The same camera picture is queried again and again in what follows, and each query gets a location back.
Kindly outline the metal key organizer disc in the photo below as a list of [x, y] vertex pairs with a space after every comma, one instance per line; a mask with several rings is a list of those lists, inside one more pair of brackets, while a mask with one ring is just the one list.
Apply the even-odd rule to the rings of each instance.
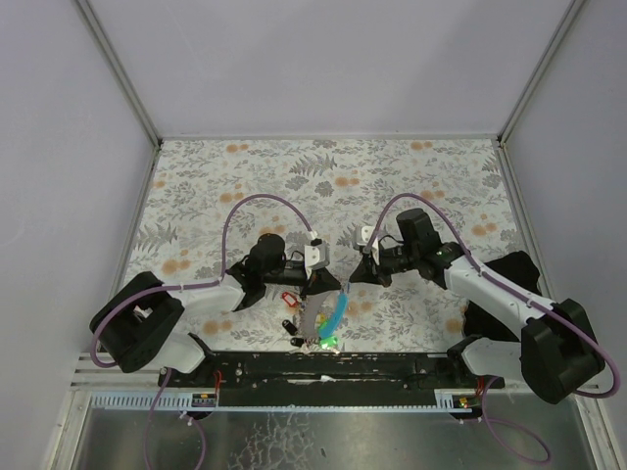
[[348, 309], [349, 296], [345, 290], [340, 290], [333, 311], [322, 319], [323, 306], [330, 295], [330, 292], [316, 294], [303, 300], [298, 329], [306, 343], [313, 344], [330, 339], [340, 326]]

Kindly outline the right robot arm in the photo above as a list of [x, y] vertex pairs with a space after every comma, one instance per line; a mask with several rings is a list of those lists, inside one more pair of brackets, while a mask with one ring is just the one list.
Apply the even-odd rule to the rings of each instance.
[[355, 230], [362, 256], [353, 284], [388, 287], [394, 275], [415, 270], [444, 290], [469, 301], [464, 339], [451, 347], [476, 376], [523, 381], [542, 400], [556, 404], [602, 372], [605, 361], [587, 313], [524, 288], [488, 265], [471, 260], [457, 242], [443, 242], [422, 209], [397, 217], [402, 239], [385, 248], [372, 226]]

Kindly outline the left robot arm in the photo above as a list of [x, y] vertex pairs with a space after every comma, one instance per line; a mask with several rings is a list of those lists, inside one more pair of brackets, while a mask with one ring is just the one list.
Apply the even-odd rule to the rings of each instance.
[[150, 364], [191, 373], [208, 350], [192, 334], [174, 331], [184, 312], [244, 310], [264, 298], [268, 285], [297, 287], [303, 300], [319, 306], [341, 288], [327, 269], [329, 262], [329, 246], [319, 238], [305, 245], [300, 260], [292, 260], [283, 238], [266, 234], [218, 280], [166, 285], [153, 272], [141, 272], [89, 323], [91, 360], [124, 373]]

